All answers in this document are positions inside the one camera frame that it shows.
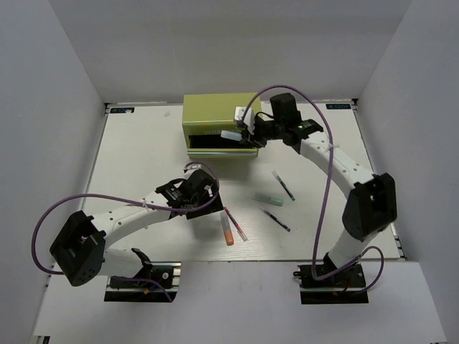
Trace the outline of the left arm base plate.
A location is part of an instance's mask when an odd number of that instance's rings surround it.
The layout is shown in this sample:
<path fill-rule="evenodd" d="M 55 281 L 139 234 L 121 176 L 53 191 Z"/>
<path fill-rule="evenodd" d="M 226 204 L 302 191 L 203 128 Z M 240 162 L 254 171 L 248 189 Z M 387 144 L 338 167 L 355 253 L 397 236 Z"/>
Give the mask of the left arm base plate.
<path fill-rule="evenodd" d="M 111 277 L 105 302 L 173 302 L 179 290 L 180 263 L 147 264 L 135 277 Z"/>

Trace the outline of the blue highlighter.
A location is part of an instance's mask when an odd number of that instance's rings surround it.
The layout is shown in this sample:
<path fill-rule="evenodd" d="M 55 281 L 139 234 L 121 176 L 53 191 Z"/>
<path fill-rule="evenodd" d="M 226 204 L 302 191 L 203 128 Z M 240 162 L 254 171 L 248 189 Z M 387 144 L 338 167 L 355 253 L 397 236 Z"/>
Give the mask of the blue highlighter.
<path fill-rule="evenodd" d="M 237 142 L 240 142 L 242 141 L 242 135 L 240 133 L 237 133 L 237 132 L 232 132 L 232 131 L 228 131 L 228 130 L 222 130 L 221 133 L 220 133 L 220 136 L 224 139 L 227 139 L 227 140 L 233 140 L 233 141 L 237 141 Z"/>

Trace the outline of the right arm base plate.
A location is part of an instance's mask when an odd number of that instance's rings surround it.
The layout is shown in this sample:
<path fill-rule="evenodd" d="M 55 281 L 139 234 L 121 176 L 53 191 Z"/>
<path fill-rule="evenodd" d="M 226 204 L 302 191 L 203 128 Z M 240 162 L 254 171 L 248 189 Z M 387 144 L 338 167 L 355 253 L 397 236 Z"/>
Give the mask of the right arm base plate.
<path fill-rule="evenodd" d="M 340 272 L 328 279 L 315 280 L 312 265 L 298 265 L 293 277 L 299 281 L 302 305 L 350 305 L 367 304 L 367 292 L 362 266 L 355 265 L 350 270 Z"/>

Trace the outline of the orange highlighter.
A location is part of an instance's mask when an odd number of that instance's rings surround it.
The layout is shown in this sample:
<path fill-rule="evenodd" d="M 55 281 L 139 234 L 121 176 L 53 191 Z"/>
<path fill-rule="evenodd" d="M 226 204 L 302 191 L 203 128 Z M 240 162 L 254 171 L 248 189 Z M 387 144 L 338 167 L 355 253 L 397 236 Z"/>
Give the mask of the orange highlighter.
<path fill-rule="evenodd" d="M 232 235 L 229 217 L 225 211 L 220 212 L 220 221 L 226 244 L 227 246 L 232 246 L 234 244 L 234 237 Z"/>

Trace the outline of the green highlighter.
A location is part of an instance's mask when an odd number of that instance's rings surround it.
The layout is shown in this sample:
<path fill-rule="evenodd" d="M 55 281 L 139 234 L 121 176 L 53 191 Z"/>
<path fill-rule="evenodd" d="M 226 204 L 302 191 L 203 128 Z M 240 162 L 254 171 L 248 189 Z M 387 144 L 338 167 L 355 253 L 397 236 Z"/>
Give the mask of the green highlighter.
<path fill-rule="evenodd" d="M 253 200 L 259 201 L 264 204 L 270 204 L 273 206 L 283 206 L 283 200 L 274 196 L 268 196 L 263 193 L 255 193 L 252 197 Z"/>

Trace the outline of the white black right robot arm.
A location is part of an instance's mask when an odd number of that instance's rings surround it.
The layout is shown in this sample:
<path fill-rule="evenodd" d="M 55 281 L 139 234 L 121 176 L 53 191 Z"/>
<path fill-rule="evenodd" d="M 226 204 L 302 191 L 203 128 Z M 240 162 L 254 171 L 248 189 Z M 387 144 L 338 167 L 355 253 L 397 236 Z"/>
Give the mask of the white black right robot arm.
<path fill-rule="evenodd" d="M 304 120 L 292 94 L 275 95 L 270 105 L 272 114 L 268 120 L 257 115 L 250 105 L 237 107 L 235 123 L 241 129 L 242 140 L 256 148 L 264 148 L 270 140 L 281 140 L 320 168 L 326 174 L 324 206 L 332 183 L 346 197 L 344 230 L 324 256 L 323 264 L 311 267 L 314 280 L 342 285 L 369 243 L 397 218 L 395 181 L 388 173 L 375 174 L 350 158 L 334 144 L 327 123 Z"/>

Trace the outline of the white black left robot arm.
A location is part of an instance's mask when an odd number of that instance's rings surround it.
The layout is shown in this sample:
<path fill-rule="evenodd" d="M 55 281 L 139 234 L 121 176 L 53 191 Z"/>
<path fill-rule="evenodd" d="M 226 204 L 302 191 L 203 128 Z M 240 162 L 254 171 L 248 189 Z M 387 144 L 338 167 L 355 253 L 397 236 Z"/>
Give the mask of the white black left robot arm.
<path fill-rule="evenodd" d="M 190 168 L 186 178 L 159 186 L 140 201 L 105 213 L 70 215 L 49 251 L 67 280 L 79 287 L 98 275 L 127 277 L 143 286 L 151 279 L 148 257 L 139 249 L 113 249 L 121 239 L 178 216 L 194 219 L 223 210 L 218 180 Z"/>

